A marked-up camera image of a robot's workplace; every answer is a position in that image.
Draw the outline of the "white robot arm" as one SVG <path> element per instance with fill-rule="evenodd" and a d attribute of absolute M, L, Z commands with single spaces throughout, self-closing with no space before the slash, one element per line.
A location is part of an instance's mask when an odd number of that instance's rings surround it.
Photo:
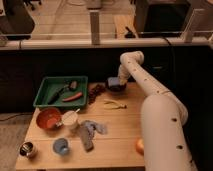
<path fill-rule="evenodd" d="M 185 105 L 142 68 L 144 54 L 141 51 L 123 53 L 120 62 L 120 83 L 133 77 L 146 95 L 141 105 L 145 170 L 198 171 L 183 133 L 188 119 Z"/>

